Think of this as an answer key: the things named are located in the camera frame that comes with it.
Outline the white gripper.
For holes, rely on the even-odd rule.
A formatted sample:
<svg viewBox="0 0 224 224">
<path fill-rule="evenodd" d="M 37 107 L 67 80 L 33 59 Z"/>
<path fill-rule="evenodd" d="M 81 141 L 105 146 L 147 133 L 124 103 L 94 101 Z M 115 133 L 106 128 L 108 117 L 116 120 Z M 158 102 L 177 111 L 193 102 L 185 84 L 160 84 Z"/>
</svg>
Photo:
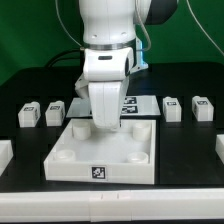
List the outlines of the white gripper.
<svg viewBox="0 0 224 224">
<path fill-rule="evenodd" d="M 133 49 L 86 49 L 84 56 L 83 72 L 75 90 L 81 98 L 89 98 L 97 128 L 117 128 L 128 89 L 128 74 L 134 64 Z"/>
</svg>

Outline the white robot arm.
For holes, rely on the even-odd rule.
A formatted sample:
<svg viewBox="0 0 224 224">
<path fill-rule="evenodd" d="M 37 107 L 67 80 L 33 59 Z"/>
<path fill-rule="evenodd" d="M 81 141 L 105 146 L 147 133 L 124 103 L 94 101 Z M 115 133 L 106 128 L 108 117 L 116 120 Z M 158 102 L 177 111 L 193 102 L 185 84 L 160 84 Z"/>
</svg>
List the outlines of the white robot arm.
<svg viewBox="0 0 224 224">
<path fill-rule="evenodd" d="M 119 126 L 129 76 L 148 64 L 149 48 L 136 35 L 136 26 L 165 23 L 179 0 L 79 0 L 84 23 L 84 66 L 75 84 L 77 93 L 90 99 L 98 128 Z"/>
</svg>

